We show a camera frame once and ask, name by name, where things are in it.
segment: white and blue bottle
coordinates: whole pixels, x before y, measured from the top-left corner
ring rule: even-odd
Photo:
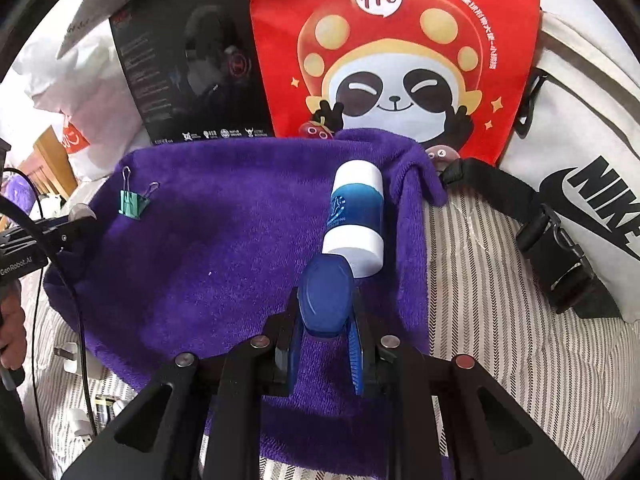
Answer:
[[[382,269],[384,203],[382,174],[376,166],[350,160],[338,168],[322,252],[344,256],[354,278]]]

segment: headphone image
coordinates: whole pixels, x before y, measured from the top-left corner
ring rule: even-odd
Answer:
[[[187,81],[197,97],[217,92],[224,99],[229,86],[248,80],[251,60],[242,51],[236,25],[222,6],[197,7],[187,20],[184,37]]]

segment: white nike bag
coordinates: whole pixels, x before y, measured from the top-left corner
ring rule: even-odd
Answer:
[[[623,319],[640,319],[640,87],[555,15],[543,13],[536,63],[548,74],[499,167],[540,192]]]

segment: black box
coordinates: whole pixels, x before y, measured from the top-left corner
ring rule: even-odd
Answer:
[[[273,135],[249,0],[131,0],[110,21],[153,143]]]

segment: nike logo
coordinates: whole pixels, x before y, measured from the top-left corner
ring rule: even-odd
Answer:
[[[571,202],[562,191],[566,176],[577,168],[556,171],[540,183],[540,199],[561,214],[595,235],[615,245],[640,261],[640,255],[632,250],[630,236],[640,237],[640,203],[625,181],[603,156],[578,171],[566,181],[586,200],[594,212],[589,215]],[[628,214],[635,214],[626,220]]]

